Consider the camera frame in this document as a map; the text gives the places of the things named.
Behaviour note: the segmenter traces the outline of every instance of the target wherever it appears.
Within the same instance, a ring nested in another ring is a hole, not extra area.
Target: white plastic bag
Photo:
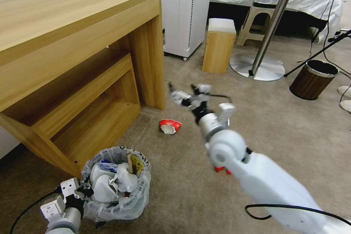
[[[136,175],[129,173],[127,169],[128,163],[118,165],[113,181],[117,182],[120,192],[131,193],[138,187],[138,178]]]
[[[100,151],[85,164],[82,170],[81,185],[90,184],[90,172],[95,163],[104,159],[116,164],[125,163],[128,162],[126,157],[128,152],[138,158],[141,165],[144,166],[137,177],[137,188],[130,193],[128,198],[123,198],[123,202],[118,204],[104,204],[88,198],[84,204],[84,217],[100,222],[114,219],[136,219],[142,214],[149,201],[151,165],[141,152],[127,147],[112,147]]]

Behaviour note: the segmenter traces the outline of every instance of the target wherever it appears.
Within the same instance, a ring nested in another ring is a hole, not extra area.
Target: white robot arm
[[[225,167],[243,190],[258,204],[293,205],[315,210],[321,208],[308,190],[269,157],[252,152],[237,132],[227,128],[234,112],[231,103],[222,103],[219,117],[207,109],[209,85],[192,86],[195,96],[177,91],[169,84],[172,99],[187,106],[195,115],[205,140],[211,163]],[[292,208],[265,207],[283,226],[302,234],[350,233],[351,227],[325,215]]]

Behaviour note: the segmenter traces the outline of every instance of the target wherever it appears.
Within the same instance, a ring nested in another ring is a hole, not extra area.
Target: desk leg
[[[140,101],[165,108],[161,15],[129,34],[129,45]]]
[[[288,2],[289,0],[278,1],[271,22],[269,23],[266,34],[264,35],[262,46],[256,54],[255,59],[253,59],[253,57],[249,54],[237,54],[231,57],[229,64],[234,71],[242,76],[255,80],[277,80],[283,77],[285,74],[285,69],[282,66],[281,62],[275,61],[268,57],[264,57],[264,55],[268,49],[268,45],[271,41],[272,36],[274,35],[279,21],[283,16]]]
[[[279,21],[283,16],[284,10],[285,10],[288,2],[289,2],[289,0],[279,0],[278,1],[278,4],[277,4],[277,6],[274,10],[274,13],[273,13],[271,22],[269,23],[267,32],[264,35],[262,46],[256,55],[255,61],[253,62],[252,69],[251,69],[252,73],[249,73],[250,76],[254,76],[257,72],[258,67],[261,65],[263,57],[268,49],[268,45],[271,41],[271,38],[272,38],[275,30],[277,29]]]

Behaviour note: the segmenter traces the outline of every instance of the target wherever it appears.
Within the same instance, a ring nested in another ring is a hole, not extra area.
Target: round metal table base
[[[255,76],[249,76],[249,70],[252,69],[252,64],[255,60],[254,54],[236,54],[230,58],[229,65],[240,75],[254,80],[278,80],[285,74],[285,69],[281,61],[271,59],[265,56],[259,66]]]

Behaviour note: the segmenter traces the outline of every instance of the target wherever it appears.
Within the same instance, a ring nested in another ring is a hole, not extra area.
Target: wooden stool
[[[248,12],[248,15],[246,16],[245,22],[242,25],[239,35],[236,39],[236,44],[239,46],[243,46],[247,39],[262,41],[264,38],[264,34],[266,33],[266,30],[268,28],[271,17],[274,13],[275,7],[276,5],[274,4],[253,2]],[[264,25],[260,26],[253,24],[255,17],[261,13],[267,14],[267,18],[265,20]]]
[[[210,18],[202,71],[226,73],[236,36],[234,21]]]

